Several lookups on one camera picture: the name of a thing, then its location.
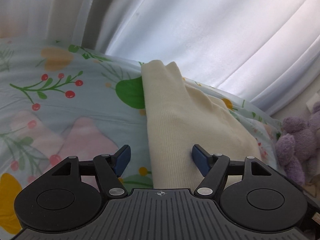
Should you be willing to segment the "cream knit sweater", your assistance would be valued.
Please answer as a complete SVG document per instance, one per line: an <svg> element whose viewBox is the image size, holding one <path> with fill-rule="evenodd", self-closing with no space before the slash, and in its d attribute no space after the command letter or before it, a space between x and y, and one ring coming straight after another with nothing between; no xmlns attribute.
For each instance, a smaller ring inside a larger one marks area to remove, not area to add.
<svg viewBox="0 0 320 240"><path fill-rule="evenodd" d="M256 139L225 103L187 85L176 63L154 60L141 74L155 188L197 188L203 175L191 157L195 144L232 160L261 157Z"/></svg>

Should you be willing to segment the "purple plush toy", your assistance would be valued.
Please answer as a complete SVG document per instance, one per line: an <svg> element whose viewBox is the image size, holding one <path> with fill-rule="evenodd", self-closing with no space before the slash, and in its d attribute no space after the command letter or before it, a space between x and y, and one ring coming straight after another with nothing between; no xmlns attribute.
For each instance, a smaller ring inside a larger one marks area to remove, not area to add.
<svg viewBox="0 0 320 240"><path fill-rule="evenodd" d="M319 155L319 102L308 121L292 116L283 120L284 134L275 145L279 165L287 177L303 186L317 172Z"/></svg>

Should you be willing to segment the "floral light blue bedsheet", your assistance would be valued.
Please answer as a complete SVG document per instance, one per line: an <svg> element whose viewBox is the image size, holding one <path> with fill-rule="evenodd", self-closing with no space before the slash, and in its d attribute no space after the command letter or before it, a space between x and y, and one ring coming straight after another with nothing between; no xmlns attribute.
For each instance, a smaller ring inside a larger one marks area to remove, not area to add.
<svg viewBox="0 0 320 240"><path fill-rule="evenodd" d="M142 65L60 40L1 39L1 239L21 230L18 193L71 155L92 160L129 145L120 181L127 190L155 188ZM222 100L256 139L259 159L278 168L279 121L237 96L183 80Z"/></svg>

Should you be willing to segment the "white sheer curtain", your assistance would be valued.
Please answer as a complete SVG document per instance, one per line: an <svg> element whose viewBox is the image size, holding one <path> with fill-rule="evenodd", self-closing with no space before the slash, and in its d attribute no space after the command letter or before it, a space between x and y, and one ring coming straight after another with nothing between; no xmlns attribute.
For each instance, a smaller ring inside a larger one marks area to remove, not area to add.
<svg viewBox="0 0 320 240"><path fill-rule="evenodd" d="M319 0L1 0L1 37L18 36L174 61L270 115L319 87Z"/></svg>

